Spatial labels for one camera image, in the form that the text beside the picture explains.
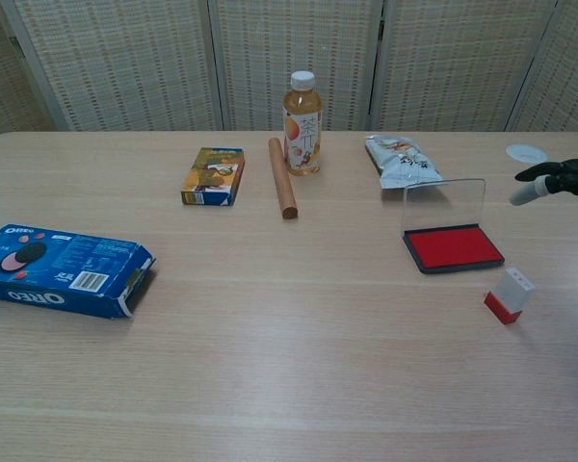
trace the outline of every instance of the iced tea bottle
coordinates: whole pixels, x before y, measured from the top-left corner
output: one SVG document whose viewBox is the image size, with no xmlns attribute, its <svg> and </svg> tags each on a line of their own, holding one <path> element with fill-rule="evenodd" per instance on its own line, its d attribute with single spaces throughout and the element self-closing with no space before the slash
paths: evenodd
<svg viewBox="0 0 578 462">
<path fill-rule="evenodd" d="M 291 91 L 283 100 L 285 161 L 294 175 L 319 171 L 323 104 L 314 90 L 315 75 L 307 70 L 291 74 Z"/>
</svg>

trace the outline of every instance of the woven screen panel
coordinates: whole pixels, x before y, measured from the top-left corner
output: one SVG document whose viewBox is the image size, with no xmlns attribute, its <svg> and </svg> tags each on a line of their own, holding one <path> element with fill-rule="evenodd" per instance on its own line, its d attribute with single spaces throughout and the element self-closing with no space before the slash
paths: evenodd
<svg viewBox="0 0 578 462">
<path fill-rule="evenodd" d="M 221 128 L 197 0 L 14 2 L 70 129 Z"/>
<path fill-rule="evenodd" d="M 312 70 L 324 128 L 365 128 L 381 18 L 373 0 L 216 0 L 233 130 L 279 130 L 295 70 Z"/>
<path fill-rule="evenodd" d="M 578 131 L 578 0 L 560 3 L 527 92 L 516 131 Z"/>
<path fill-rule="evenodd" d="M 0 24 L 0 133 L 49 127 Z"/>
<path fill-rule="evenodd" d="M 503 130 L 552 3 L 392 1 L 374 128 Z"/>
</svg>

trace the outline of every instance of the white bottle cap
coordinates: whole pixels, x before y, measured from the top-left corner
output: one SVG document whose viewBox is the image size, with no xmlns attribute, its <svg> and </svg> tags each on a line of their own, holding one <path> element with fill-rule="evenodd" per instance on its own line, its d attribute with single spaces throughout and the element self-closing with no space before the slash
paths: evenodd
<svg viewBox="0 0 578 462">
<path fill-rule="evenodd" d="M 308 70 L 298 70 L 291 74 L 291 88 L 297 91 L 315 88 L 315 74 Z"/>
</svg>

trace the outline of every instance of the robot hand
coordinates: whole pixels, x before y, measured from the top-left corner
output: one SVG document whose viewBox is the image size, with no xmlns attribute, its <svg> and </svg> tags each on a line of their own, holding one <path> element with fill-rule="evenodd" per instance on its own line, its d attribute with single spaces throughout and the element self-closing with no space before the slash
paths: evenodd
<svg viewBox="0 0 578 462">
<path fill-rule="evenodd" d="M 578 159 L 563 162 L 544 162 L 521 171 L 518 181 L 531 184 L 516 191 L 510 197 L 513 205 L 522 205 L 547 194 L 567 191 L 578 195 Z"/>
</svg>

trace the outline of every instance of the wooden rolling pin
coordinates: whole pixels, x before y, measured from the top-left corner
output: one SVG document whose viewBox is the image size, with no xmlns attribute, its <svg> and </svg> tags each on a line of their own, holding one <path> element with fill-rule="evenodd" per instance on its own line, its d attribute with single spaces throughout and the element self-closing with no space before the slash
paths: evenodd
<svg viewBox="0 0 578 462">
<path fill-rule="evenodd" d="M 280 204 L 282 217 L 284 219 L 297 218 L 298 205 L 293 196 L 291 181 L 289 181 L 289 174 L 278 138 L 270 138 L 268 147 L 270 147 L 270 163 L 272 164 L 272 174 L 276 183 L 276 194 L 278 194 L 278 204 Z"/>
</svg>

